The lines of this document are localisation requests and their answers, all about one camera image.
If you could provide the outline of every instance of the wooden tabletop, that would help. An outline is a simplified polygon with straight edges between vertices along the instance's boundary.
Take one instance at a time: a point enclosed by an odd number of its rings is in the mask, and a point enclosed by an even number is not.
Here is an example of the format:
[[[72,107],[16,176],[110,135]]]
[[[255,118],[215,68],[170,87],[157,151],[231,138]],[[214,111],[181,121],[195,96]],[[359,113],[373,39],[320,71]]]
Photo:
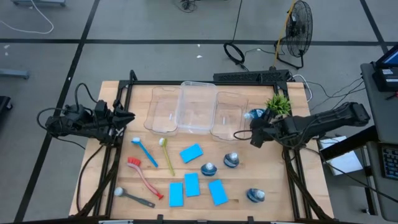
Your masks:
[[[118,82],[103,82],[99,99],[112,105],[117,92]],[[119,165],[117,187],[123,187],[130,194],[144,198],[156,204],[155,208],[145,207],[126,197],[115,197],[111,218],[114,219],[156,219],[158,214],[163,214],[165,220],[247,220],[253,216],[255,221],[293,221],[292,202],[290,201],[289,185],[285,163],[281,158],[282,146],[275,141],[265,142],[258,149],[248,141],[234,141],[231,143],[215,141],[210,134],[196,135],[178,133],[168,137],[167,150],[175,170],[175,176],[170,174],[159,139],[162,136],[152,134],[144,127],[150,101],[152,98],[152,85],[134,85],[129,111],[136,114],[125,132],[121,162]],[[289,96],[292,102],[293,115],[309,115],[308,104],[302,83],[288,83]],[[274,95],[272,87],[268,86],[218,86],[218,91],[227,91],[244,95],[248,99],[248,110],[264,107],[264,102]],[[133,137],[140,137],[143,145],[152,154],[159,164],[156,169],[144,152],[131,143]],[[184,164],[179,155],[192,144],[199,143],[203,155]],[[308,147],[317,149],[315,142],[308,143]],[[89,139],[82,164],[99,148],[98,141]],[[103,163],[105,150],[102,150],[87,165],[81,181],[80,206],[90,199],[98,187],[98,180]],[[223,164],[224,155],[230,152],[239,154],[240,164],[235,169]],[[305,173],[307,189],[329,216],[333,216],[328,189],[323,175],[322,164],[319,156],[301,150],[302,164]],[[127,157],[136,157],[141,160],[140,168],[144,176],[164,198],[158,198],[143,184],[138,173],[126,165]],[[200,167],[206,162],[212,162],[218,171],[213,177],[205,177],[200,172]],[[169,184],[183,182],[184,174],[197,172],[200,183],[200,195],[197,197],[183,198],[183,207],[169,207]],[[208,183],[221,179],[229,201],[225,204],[214,206]],[[262,203],[252,203],[246,198],[246,191],[250,188],[262,189],[266,193],[266,200]],[[104,191],[100,214],[104,213],[108,189]],[[70,209],[70,214],[76,213],[75,196]],[[304,217],[302,204],[300,216]]]

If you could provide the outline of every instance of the gray floor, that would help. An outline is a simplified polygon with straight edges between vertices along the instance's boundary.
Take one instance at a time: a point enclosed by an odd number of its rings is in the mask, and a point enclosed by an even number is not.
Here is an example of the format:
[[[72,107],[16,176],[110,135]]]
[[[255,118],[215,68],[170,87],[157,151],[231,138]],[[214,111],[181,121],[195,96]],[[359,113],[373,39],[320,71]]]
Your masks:
[[[49,35],[16,32],[0,24],[0,39],[79,39],[94,0],[68,0],[67,7],[39,6],[54,23]],[[314,18],[313,40],[377,41],[359,0],[308,0]],[[366,0],[385,41],[398,41],[395,0]],[[101,0],[89,39],[230,39],[239,0],[202,0],[191,14],[175,8],[172,1]],[[274,40],[278,38],[290,1],[244,1],[236,33],[237,40]],[[34,9],[0,2],[0,20],[20,29],[49,29]],[[239,45],[242,50],[271,45]],[[12,222],[21,202],[45,132],[35,121],[36,114],[57,104],[77,44],[5,44],[0,43],[0,68],[31,71],[29,80],[0,78],[0,95],[12,97],[14,109],[0,131],[0,222]],[[328,93],[359,78],[361,63],[377,60],[380,46],[311,46],[305,55],[305,67],[295,71],[308,81],[321,83]],[[289,56],[287,60],[296,62]],[[267,70],[273,55],[247,54],[250,70]],[[140,80],[212,80],[214,73],[241,69],[224,53],[222,44],[86,44],[77,65],[65,104],[73,103],[77,83],[88,84],[97,95],[104,80],[127,79],[133,69]],[[323,101],[322,90],[314,92],[310,108]],[[85,93],[81,102],[93,106]],[[346,101],[358,101],[369,110],[365,91],[350,95]],[[312,113],[332,108],[338,100],[329,100]],[[350,136],[361,128],[341,128],[334,133]],[[68,138],[85,144],[84,138]],[[24,220],[61,218],[68,215],[83,151],[74,145],[53,140]],[[360,213],[366,207],[364,191],[333,181],[325,169],[335,217],[347,222],[388,223],[381,217]]]

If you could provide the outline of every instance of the fan stand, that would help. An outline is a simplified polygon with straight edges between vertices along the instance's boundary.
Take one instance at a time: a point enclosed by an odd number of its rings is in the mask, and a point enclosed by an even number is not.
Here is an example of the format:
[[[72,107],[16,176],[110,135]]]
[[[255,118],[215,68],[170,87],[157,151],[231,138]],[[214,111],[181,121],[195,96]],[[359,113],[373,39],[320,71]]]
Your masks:
[[[276,42],[274,43],[275,51],[276,51],[276,45],[277,45],[277,44],[278,44],[278,41],[276,41]],[[291,67],[294,67],[295,69],[298,70],[298,69],[304,67],[303,55],[304,55],[304,54],[303,54],[303,51],[300,50],[301,66],[296,66],[296,65],[294,65],[294,64],[292,64],[292,63],[289,63],[289,62],[286,62],[285,60],[280,59],[279,54],[277,54],[277,59],[278,59],[278,61],[283,62],[283,63],[285,63],[285,64],[287,64],[287,65],[290,65]]]

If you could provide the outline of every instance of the red brush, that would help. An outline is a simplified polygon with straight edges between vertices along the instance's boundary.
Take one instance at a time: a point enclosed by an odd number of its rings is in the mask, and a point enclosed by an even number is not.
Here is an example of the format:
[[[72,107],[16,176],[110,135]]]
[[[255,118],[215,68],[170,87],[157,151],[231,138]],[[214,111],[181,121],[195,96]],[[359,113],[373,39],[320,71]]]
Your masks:
[[[142,173],[141,169],[139,168],[139,165],[141,164],[141,161],[137,158],[134,157],[128,157],[127,159],[127,166],[134,168],[139,176],[141,177],[142,181],[144,181],[145,186],[154,193],[156,196],[158,196],[159,200],[163,197],[151,184],[148,183],[148,181],[145,179],[144,174]]]

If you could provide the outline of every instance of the electric fan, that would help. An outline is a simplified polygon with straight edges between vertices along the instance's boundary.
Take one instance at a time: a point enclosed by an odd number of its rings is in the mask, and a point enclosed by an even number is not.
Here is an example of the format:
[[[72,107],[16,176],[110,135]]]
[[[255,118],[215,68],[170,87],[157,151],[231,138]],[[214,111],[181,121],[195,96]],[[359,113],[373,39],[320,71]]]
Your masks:
[[[277,59],[296,69],[304,66],[303,56],[310,47],[312,38],[312,13],[310,6],[301,0],[297,1],[290,13],[289,20],[286,24],[286,36],[280,42],[286,44],[289,53],[297,58],[301,58],[301,66],[293,65],[285,60]]]

